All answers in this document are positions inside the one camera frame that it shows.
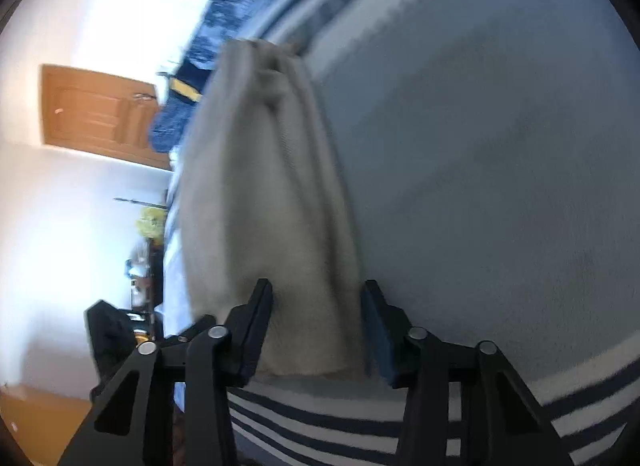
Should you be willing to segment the beige knit sweater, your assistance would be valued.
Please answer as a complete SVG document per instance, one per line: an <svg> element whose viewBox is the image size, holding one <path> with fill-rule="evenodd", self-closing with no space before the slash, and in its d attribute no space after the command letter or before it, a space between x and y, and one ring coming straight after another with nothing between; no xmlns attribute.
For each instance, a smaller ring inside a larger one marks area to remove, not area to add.
<svg viewBox="0 0 640 466"><path fill-rule="evenodd" d="M180 161L192 314L225 321L266 279L273 308L259 371L361 376L352 215L300 58L265 41L229 41L186 129Z"/></svg>

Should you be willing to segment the dark low side table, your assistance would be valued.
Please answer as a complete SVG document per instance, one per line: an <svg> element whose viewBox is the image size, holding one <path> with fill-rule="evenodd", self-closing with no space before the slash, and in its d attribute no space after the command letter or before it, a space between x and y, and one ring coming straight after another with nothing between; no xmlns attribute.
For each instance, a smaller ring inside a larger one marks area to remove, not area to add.
<svg viewBox="0 0 640 466"><path fill-rule="evenodd" d="M164 249L153 238L141 238L125 262L125 275L130 283L129 317L136 338L162 340L164 315Z"/></svg>

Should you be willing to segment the yellow plastic bag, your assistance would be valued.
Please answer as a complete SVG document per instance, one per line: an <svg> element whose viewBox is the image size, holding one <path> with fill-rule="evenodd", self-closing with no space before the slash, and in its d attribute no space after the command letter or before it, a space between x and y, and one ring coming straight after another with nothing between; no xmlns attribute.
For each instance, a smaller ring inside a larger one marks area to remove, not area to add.
<svg viewBox="0 0 640 466"><path fill-rule="evenodd" d="M137 219L138 233L145 239L152 239L159 245L164 239L167 211L163 208L144 207Z"/></svg>

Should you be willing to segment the wooden door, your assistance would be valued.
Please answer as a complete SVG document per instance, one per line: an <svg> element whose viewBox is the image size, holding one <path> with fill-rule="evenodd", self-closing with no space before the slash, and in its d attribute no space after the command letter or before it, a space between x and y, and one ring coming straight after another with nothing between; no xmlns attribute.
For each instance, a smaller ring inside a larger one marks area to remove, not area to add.
<svg viewBox="0 0 640 466"><path fill-rule="evenodd" d="M149 129L158 106L152 84L72 67L40 69L44 144L157 169L168 156L155 152Z"/></svg>

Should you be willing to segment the blue white striped bed blanket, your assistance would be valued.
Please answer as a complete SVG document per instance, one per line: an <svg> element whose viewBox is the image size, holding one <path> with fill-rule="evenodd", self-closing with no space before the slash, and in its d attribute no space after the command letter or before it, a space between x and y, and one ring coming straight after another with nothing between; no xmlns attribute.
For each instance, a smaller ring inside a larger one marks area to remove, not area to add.
<svg viewBox="0 0 640 466"><path fill-rule="evenodd" d="M272 0L352 201L362 274L492 339L576 465L639 460L639 0Z"/></svg>

